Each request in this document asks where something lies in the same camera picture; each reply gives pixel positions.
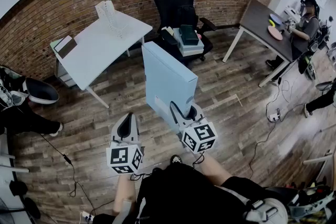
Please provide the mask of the person's right forearm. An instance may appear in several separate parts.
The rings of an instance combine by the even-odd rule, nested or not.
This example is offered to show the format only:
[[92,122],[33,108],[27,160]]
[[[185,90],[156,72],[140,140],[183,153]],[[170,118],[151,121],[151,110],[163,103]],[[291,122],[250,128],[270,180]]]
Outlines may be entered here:
[[203,154],[195,154],[197,162],[200,161],[199,167],[202,173],[215,186],[221,186],[232,175],[223,168],[223,166],[206,152]]

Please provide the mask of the white table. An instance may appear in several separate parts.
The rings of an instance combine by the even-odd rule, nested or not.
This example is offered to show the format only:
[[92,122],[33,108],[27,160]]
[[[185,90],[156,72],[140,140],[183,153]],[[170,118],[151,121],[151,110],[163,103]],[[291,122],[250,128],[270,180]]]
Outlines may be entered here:
[[125,39],[115,37],[98,19],[73,38],[77,46],[64,59],[54,50],[56,43],[63,38],[50,43],[56,58],[76,85],[92,94],[106,108],[109,106],[91,89],[90,84],[123,53],[129,52],[136,42],[144,44],[144,36],[153,29],[138,19],[117,12],[129,25]]

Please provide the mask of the white power strip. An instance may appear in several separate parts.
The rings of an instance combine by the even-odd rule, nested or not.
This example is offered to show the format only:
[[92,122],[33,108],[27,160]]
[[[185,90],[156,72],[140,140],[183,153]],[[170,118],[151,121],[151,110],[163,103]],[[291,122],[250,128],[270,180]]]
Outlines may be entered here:
[[280,120],[280,111],[278,110],[276,113],[268,115],[267,117],[270,122],[277,122]]
[[86,211],[80,212],[79,224],[93,224],[93,220],[94,220],[94,215]]

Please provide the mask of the dark brown desk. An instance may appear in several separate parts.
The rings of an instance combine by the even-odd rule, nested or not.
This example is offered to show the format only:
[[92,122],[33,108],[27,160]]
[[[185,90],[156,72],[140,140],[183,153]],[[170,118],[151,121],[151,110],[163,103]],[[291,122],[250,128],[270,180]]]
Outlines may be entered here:
[[271,49],[277,56],[279,56],[283,63],[277,67],[271,74],[269,74],[264,80],[259,83],[259,87],[263,87],[274,76],[276,76],[287,64],[293,62],[292,47],[289,40],[289,34],[285,32],[282,40],[276,40],[268,31],[269,15],[273,11],[267,6],[257,0],[249,0],[246,9],[239,22],[239,30],[234,38],[231,46],[229,47],[226,55],[223,58],[223,62],[226,62],[237,45],[241,35],[247,33],[257,41],[262,43],[267,48]]

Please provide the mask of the white table frame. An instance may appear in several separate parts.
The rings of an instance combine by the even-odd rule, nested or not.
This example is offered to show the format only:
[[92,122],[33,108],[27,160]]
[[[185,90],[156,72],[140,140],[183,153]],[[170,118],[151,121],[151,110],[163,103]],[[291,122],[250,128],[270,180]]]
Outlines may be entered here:
[[327,179],[327,183],[334,185],[336,179],[336,149],[328,150],[323,156],[307,159],[302,162],[303,165],[321,164],[315,180],[322,179],[324,176]]

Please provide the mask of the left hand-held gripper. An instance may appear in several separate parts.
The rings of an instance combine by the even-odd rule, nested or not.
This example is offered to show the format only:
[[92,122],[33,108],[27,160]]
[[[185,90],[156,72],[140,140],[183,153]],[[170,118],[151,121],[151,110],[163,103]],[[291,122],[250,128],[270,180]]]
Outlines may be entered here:
[[111,139],[110,147],[106,149],[107,165],[118,175],[138,172],[143,151],[134,113],[127,113],[116,122],[111,130]]

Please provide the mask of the white drawer cabinet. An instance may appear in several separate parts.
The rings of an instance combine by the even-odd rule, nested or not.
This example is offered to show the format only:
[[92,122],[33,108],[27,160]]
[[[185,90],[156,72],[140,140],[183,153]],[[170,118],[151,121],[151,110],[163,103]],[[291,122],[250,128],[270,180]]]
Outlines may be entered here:
[[65,68],[62,66],[62,64],[59,62],[58,59],[56,60],[56,64],[55,64],[55,77],[59,79],[68,88],[76,85],[72,77],[65,70]]

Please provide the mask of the dark green box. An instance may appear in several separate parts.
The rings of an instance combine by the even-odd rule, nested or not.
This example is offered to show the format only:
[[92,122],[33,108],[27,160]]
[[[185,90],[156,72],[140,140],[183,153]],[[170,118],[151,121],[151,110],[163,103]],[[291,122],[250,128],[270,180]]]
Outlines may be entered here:
[[181,25],[179,33],[185,46],[196,46],[198,44],[198,36],[192,25]]

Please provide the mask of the light blue tube package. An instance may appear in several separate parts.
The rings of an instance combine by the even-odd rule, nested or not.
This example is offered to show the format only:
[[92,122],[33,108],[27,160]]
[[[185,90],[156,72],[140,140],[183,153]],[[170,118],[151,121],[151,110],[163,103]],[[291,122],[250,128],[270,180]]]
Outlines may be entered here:
[[189,114],[198,76],[154,42],[142,46],[147,104],[170,126],[179,131],[170,104],[184,116]]

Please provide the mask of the pink plate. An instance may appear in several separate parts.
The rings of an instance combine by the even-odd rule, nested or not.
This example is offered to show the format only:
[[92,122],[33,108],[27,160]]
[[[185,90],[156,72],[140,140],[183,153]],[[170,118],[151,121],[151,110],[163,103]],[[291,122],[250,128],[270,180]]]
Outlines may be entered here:
[[281,41],[283,39],[283,36],[281,32],[274,26],[268,26],[267,30],[269,34],[276,40]]

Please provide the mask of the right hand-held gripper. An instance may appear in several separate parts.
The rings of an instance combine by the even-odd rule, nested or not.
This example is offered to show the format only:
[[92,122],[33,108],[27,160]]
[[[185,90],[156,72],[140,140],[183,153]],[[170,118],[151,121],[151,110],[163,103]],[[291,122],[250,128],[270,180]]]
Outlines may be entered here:
[[[184,115],[173,101],[170,102],[170,111],[175,124],[179,127],[185,127]],[[214,124],[203,117],[204,113],[201,107],[196,103],[192,103],[187,119],[193,121],[201,120],[192,123],[182,131],[182,143],[194,154],[203,153],[211,149],[218,138]]]

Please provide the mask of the black office chair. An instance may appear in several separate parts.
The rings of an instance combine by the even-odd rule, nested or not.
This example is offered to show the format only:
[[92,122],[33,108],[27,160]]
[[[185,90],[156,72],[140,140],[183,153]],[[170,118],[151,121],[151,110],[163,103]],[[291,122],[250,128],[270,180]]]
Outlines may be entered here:
[[[213,49],[213,44],[205,37],[206,31],[215,31],[217,27],[208,19],[198,17],[194,8],[194,0],[154,0],[160,15],[160,26],[157,31],[158,37],[154,42],[172,55],[184,65],[194,60],[205,60],[205,55]],[[192,25],[200,40],[204,44],[204,51],[201,54],[183,57],[177,46],[168,44],[161,37],[161,30],[168,28],[179,28],[181,25]]]

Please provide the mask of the person's left forearm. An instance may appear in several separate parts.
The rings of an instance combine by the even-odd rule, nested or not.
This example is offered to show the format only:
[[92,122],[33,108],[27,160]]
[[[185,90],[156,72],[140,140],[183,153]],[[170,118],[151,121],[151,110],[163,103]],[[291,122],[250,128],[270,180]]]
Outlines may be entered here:
[[120,175],[117,183],[112,214],[117,216],[122,211],[124,202],[130,202],[131,210],[133,210],[136,200],[135,181],[131,180],[131,175],[129,174]]

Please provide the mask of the grey black backpack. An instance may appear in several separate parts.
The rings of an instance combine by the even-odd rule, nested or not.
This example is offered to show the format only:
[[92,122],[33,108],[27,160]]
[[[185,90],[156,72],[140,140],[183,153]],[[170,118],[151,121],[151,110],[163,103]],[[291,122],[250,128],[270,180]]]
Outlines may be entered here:
[[0,65],[0,112],[24,103],[27,93],[23,84],[26,77]]

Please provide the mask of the grey shell chair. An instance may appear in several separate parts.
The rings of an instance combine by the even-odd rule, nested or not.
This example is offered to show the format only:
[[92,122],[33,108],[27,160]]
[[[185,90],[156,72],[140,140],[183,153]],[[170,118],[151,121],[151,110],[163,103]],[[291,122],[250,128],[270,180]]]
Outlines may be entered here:
[[53,104],[59,100],[59,94],[56,89],[40,80],[26,78],[25,85],[28,98],[31,102],[39,104]]

